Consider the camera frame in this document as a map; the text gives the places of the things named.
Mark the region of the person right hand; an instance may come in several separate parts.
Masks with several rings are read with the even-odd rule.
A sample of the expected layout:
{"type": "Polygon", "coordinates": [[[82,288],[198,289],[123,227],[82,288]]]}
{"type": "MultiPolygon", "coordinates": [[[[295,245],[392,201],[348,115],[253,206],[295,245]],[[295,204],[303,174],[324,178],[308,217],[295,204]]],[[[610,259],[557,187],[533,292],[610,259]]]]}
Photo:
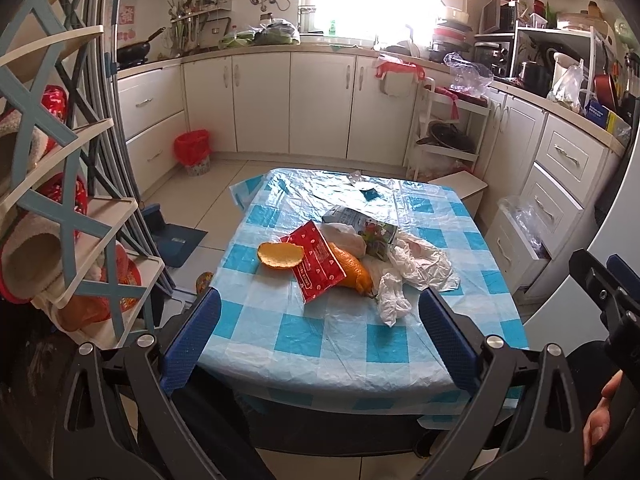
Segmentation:
{"type": "Polygon", "coordinates": [[[601,390],[601,400],[597,407],[590,413],[582,430],[582,443],[584,444],[584,465],[588,465],[594,447],[606,436],[611,426],[610,406],[614,394],[620,388],[623,371],[619,370],[605,384],[601,390]]]}

